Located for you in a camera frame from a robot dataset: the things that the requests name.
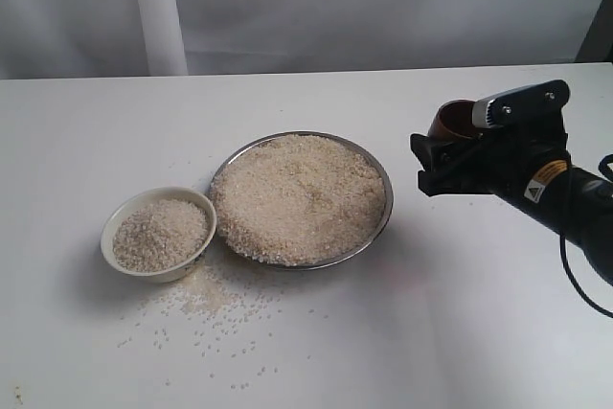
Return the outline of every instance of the warning label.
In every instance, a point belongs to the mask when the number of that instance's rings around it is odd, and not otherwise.
[[[528,183],[524,196],[534,203],[540,201],[549,184],[561,173],[567,170],[565,160],[555,160],[538,170]]]

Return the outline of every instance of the bowl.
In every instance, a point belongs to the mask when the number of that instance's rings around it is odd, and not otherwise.
[[[300,264],[300,265],[282,265],[279,263],[272,263],[272,262],[262,262],[262,261],[257,261],[256,259],[254,259],[253,257],[246,255],[246,254],[241,254],[241,253],[237,253],[236,251],[234,251],[226,242],[226,245],[235,253],[238,254],[239,256],[249,260],[249,261],[254,261],[256,263],[260,263],[269,267],[274,267],[274,268],[278,268],[278,269],[282,269],[282,270],[314,270],[314,269],[318,269],[318,268],[324,268],[324,267],[330,267],[332,265],[336,265],[337,263],[340,263],[342,261],[346,261],[350,258],[352,258],[353,256],[356,256],[357,254],[361,253],[362,251],[364,251],[366,248],[368,248],[373,241],[375,241],[375,239],[381,234],[381,232],[383,232],[383,229],[385,228],[385,226],[387,225],[388,221],[390,220],[390,216],[392,214],[392,207],[394,205],[394,192],[392,191],[392,182],[390,181],[389,176],[387,175],[387,172],[385,171],[385,169],[383,169],[383,167],[381,166],[381,164],[376,160],[376,158],[374,158],[371,153],[369,151],[367,151],[366,149],[364,149],[363,147],[359,146],[356,143],[353,143],[351,141],[348,141],[347,139],[341,138],[339,136],[335,136],[333,134],[327,134],[327,133],[319,133],[316,131],[287,131],[284,133],[277,133],[277,134],[272,134],[270,136],[266,136],[264,138],[260,138],[256,141],[253,141],[252,143],[247,144],[246,146],[240,148],[239,150],[237,150],[236,152],[234,152],[232,155],[230,155],[230,157],[221,164],[221,166],[219,167],[219,169],[216,171],[215,175],[213,176],[213,180],[211,181],[211,184],[213,185],[216,181],[216,179],[219,177],[219,175],[223,172],[223,170],[230,165],[231,163],[235,162],[241,155],[243,155],[245,152],[247,152],[248,150],[250,150],[251,148],[255,148],[257,146],[261,146],[264,145],[270,141],[272,141],[273,139],[277,139],[277,138],[282,138],[284,136],[288,136],[288,135],[299,135],[299,136],[318,136],[320,138],[328,138],[331,139],[332,141],[335,141],[339,144],[341,144],[342,146],[345,146],[346,148],[359,153],[360,155],[362,155],[364,157],[364,159],[373,167],[375,168],[376,172],[378,172],[379,176],[381,177],[381,180],[383,181],[383,190],[385,191],[385,206],[383,207],[383,213],[381,214],[381,219],[379,220],[378,224],[376,225],[375,229],[371,232],[371,234],[368,236],[368,238],[359,246],[353,248],[351,251],[348,251],[346,253],[343,254],[339,254],[338,256],[334,256],[333,258],[329,258],[329,259],[325,259],[316,263],[309,263],[309,264]]]
[[[207,237],[204,239],[204,242],[200,245],[200,247],[186,260],[173,267],[167,268],[166,270],[161,270],[158,272],[135,272],[122,267],[117,262],[117,258],[115,257],[115,253],[113,251],[113,239],[115,238],[117,229],[119,229],[122,222],[132,215],[132,213],[142,209],[150,203],[155,203],[162,199],[188,201],[203,210],[209,224]],[[130,275],[151,283],[173,282],[190,273],[195,268],[196,263],[204,257],[207,246],[215,234],[216,226],[217,215],[213,203],[211,203],[211,200],[209,200],[209,198],[204,196],[202,193],[182,187],[164,187],[161,189],[153,189],[130,198],[117,210],[115,210],[111,217],[106,221],[102,230],[101,238],[102,255],[111,267],[119,272],[125,273],[126,275]]]

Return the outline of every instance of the white table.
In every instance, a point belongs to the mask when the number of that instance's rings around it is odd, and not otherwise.
[[[613,149],[609,64],[0,81],[0,407],[610,409],[613,321],[576,295],[554,234],[493,196],[427,198],[409,149],[446,101],[550,79],[572,90],[575,163],[596,171]],[[217,330],[167,316],[167,288],[105,265],[99,233],[123,200],[204,190],[236,148],[292,129],[349,138],[386,168],[395,209],[369,251],[295,276],[214,248],[247,308],[273,299],[219,341],[240,305]],[[613,287],[569,257],[613,308]]]

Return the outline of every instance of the uncooked white rice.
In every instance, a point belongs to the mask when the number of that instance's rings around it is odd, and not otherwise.
[[[119,265],[158,272],[185,261],[207,237],[203,210],[183,200],[159,200],[130,215],[113,239]]]
[[[318,136],[287,135],[247,150],[211,192],[228,245],[283,265],[352,250],[372,233],[385,207],[376,169],[362,155]]]

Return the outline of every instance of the metal plate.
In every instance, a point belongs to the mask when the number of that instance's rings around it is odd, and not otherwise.
[[[249,143],[245,147],[240,148],[235,153],[233,153],[230,156],[230,158],[228,158],[225,162],[223,162],[223,164],[216,171],[215,175],[213,176],[213,181],[211,181],[211,184],[215,183],[216,179],[219,177],[219,175],[223,172],[223,170],[228,165],[230,165],[232,162],[236,161],[247,150],[249,150],[251,148],[255,148],[257,146],[262,146],[262,145],[266,144],[267,142],[272,141],[273,139],[282,138],[284,136],[288,136],[288,135],[291,135],[291,134],[295,134],[295,135],[299,135],[299,136],[319,136],[321,138],[328,138],[328,139],[331,139],[332,141],[336,141],[337,143],[345,146],[346,148],[348,148],[348,149],[350,149],[350,150],[352,150],[354,152],[357,152],[360,155],[362,155],[366,159],[366,161],[372,167],[374,167],[376,169],[376,171],[378,172],[379,176],[381,177],[381,179],[383,181],[383,189],[385,191],[385,206],[383,208],[383,214],[381,215],[381,220],[379,221],[379,223],[377,224],[377,226],[375,227],[373,232],[368,236],[366,241],[364,241],[358,247],[352,249],[349,252],[343,253],[343,254],[341,254],[339,256],[335,256],[333,258],[325,259],[323,261],[319,261],[319,262],[313,263],[313,264],[282,265],[282,264],[278,264],[278,263],[259,262],[259,261],[255,260],[255,259],[253,259],[252,257],[246,255],[246,254],[240,254],[240,253],[237,253],[234,250],[233,251],[236,254],[238,254],[239,256],[244,257],[244,258],[246,258],[249,261],[255,261],[257,263],[261,263],[261,264],[269,266],[269,267],[280,268],[282,270],[314,270],[314,269],[317,269],[317,268],[329,267],[329,266],[335,265],[335,264],[337,264],[339,262],[346,261],[347,259],[352,258],[356,254],[361,253],[362,251],[364,251],[367,247],[369,247],[371,245],[371,243],[373,241],[375,241],[375,239],[380,235],[380,233],[383,232],[383,229],[387,225],[387,222],[390,219],[390,215],[392,214],[392,206],[394,204],[394,193],[392,191],[392,183],[390,182],[390,178],[387,175],[387,172],[385,171],[385,169],[383,169],[383,167],[376,160],[376,158],[374,158],[371,155],[370,152],[368,152],[364,148],[360,147],[358,144],[352,143],[351,141],[348,141],[347,139],[343,139],[343,138],[340,138],[338,136],[334,136],[332,134],[318,133],[318,132],[315,132],[315,131],[287,131],[285,133],[272,134],[270,136],[266,136],[266,137],[261,138],[261,139],[259,139],[257,141]]]

